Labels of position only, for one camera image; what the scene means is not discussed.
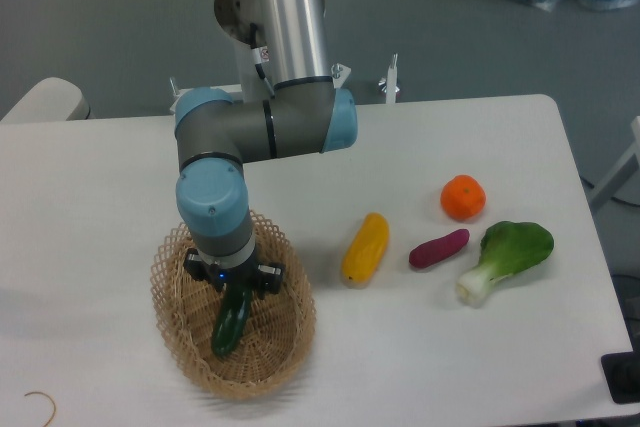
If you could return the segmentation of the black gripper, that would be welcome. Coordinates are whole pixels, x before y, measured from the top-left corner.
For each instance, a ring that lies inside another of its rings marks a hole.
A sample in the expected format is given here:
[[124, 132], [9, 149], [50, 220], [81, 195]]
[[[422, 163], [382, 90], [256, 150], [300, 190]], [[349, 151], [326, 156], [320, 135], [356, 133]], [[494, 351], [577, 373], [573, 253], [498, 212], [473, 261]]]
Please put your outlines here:
[[260, 263], [256, 252], [241, 265], [223, 268], [219, 263], [207, 264], [196, 248], [189, 248], [183, 260], [184, 270], [195, 281], [206, 281], [221, 292], [225, 286], [240, 285], [254, 291], [259, 298], [280, 292], [286, 267], [282, 263]]

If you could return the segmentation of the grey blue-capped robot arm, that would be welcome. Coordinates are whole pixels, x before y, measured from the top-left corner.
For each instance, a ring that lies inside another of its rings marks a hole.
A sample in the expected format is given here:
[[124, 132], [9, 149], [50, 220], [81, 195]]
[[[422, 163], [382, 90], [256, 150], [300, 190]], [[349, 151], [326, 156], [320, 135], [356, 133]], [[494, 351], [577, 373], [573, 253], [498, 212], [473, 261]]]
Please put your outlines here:
[[244, 82], [241, 101], [212, 87], [176, 98], [176, 201], [195, 242], [185, 267], [216, 289], [242, 284], [275, 294], [285, 269], [259, 260], [243, 168], [351, 146], [356, 106], [334, 83], [324, 0], [216, 0], [216, 15], [230, 21], [232, 38], [268, 58], [250, 57], [256, 80]]

